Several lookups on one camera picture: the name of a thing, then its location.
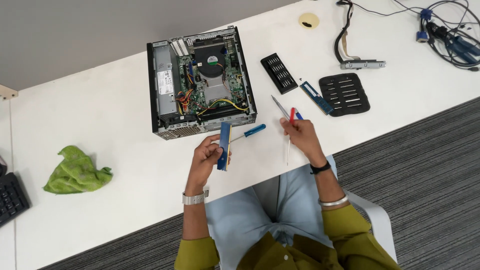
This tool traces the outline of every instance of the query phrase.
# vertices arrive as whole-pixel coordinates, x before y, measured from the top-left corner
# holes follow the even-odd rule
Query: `shirt sleeve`
[[[325,234],[332,240],[344,269],[400,269],[369,233],[370,224],[352,205],[322,211],[322,217]]]
[[[174,268],[176,270],[213,270],[220,258],[211,237],[181,240]]]

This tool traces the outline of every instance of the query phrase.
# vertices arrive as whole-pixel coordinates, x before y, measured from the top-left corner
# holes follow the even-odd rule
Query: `person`
[[[313,124],[285,118],[280,124],[310,164],[280,176],[277,222],[252,187],[185,205],[175,269],[214,269],[218,263],[224,270],[400,269],[348,202]],[[223,152],[212,143],[219,138],[209,136],[195,149],[184,198],[202,194]]]

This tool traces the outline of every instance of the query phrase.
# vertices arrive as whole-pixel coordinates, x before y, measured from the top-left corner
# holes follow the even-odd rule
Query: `blue screwdriver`
[[[250,136],[250,135],[252,135],[252,134],[255,134],[255,133],[257,133],[257,132],[259,132],[259,131],[261,131],[261,130],[264,130],[266,127],[267,127],[267,126],[266,126],[265,124],[261,124],[261,125],[259,125],[259,126],[257,126],[257,127],[254,127],[253,129],[251,129],[251,130],[243,133],[242,136],[236,138],[236,139],[233,140],[233,141],[230,141],[230,143],[233,143],[234,141],[236,141],[236,140],[238,140],[238,139],[240,139],[240,138],[248,137],[248,136]]]

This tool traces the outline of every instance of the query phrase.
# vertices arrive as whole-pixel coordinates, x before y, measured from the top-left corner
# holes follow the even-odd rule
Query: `olive green shirt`
[[[247,251],[237,270],[400,269],[369,233],[370,224],[353,206],[322,211],[322,217],[324,232],[335,249],[297,234],[292,246],[283,247],[267,233]],[[182,240],[175,269],[213,270],[219,261],[211,237]]]

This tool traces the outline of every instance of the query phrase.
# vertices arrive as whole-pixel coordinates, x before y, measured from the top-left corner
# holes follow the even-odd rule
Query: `hand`
[[[220,139],[220,134],[208,136],[203,142],[195,148],[193,152],[192,165],[188,175],[186,196],[195,196],[203,192],[203,187],[207,184],[207,179],[212,173],[213,166],[223,153],[223,149],[213,141]]]
[[[286,118],[282,118],[280,124],[284,135],[290,135],[291,142],[305,154],[312,166],[320,168],[326,165],[327,160],[310,120],[294,120],[292,125]]]

